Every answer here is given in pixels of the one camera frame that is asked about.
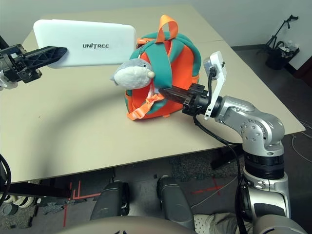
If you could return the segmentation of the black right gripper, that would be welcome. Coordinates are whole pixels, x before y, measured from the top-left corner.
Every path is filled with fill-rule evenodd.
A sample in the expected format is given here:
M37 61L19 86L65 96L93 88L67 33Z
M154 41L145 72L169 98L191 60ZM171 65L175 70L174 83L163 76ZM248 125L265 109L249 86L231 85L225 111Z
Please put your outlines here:
M205 86L192 83L188 89L177 86L172 88L160 88L159 93L165 99L182 104L182 112L188 115L206 113L209 103L209 92Z

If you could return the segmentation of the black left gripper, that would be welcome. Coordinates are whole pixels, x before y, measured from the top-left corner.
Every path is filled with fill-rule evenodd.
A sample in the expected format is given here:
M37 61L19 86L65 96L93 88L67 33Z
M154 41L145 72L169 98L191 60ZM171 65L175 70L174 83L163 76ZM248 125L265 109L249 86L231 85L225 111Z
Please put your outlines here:
M27 52L21 44L0 51L0 69L10 82L32 82L42 76L39 68L59 61L67 52L65 47L46 46Z

